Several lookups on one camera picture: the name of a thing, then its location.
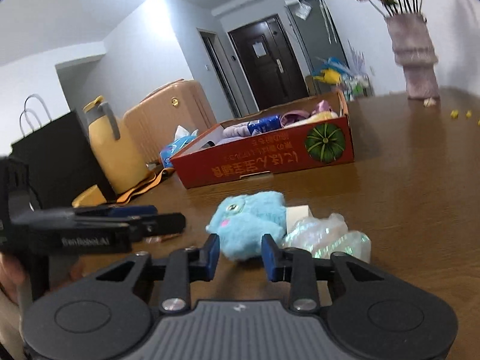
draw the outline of ceiling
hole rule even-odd
[[[0,66],[22,57],[104,39],[145,0],[2,0]],[[186,0],[213,9],[230,0]]]

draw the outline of red box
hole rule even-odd
[[[311,112],[321,100],[330,103],[339,115],[337,119],[284,128],[202,149],[208,141],[220,141],[225,127],[266,116],[281,116],[293,110]],[[347,103],[340,91],[277,105],[257,114],[217,124],[171,158],[186,188],[234,181],[262,173],[291,172],[353,161]]]

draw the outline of metal screw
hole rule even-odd
[[[162,302],[162,307],[165,311],[180,311],[183,310],[186,305],[185,300],[180,298],[170,298]]]
[[[313,299],[301,298],[294,301],[293,307],[298,311],[312,311],[317,307],[317,302]]]

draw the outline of vase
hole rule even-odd
[[[385,19],[392,38],[395,62],[403,67],[409,99],[438,99],[434,65],[438,62],[426,20],[418,13]]]

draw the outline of gray ribbed panel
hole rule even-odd
[[[148,342],[126,359],[354,360],[355,357],[337,347],[317,319],[289,314],[279,301],[202,301],[188,315],[164,318]]]

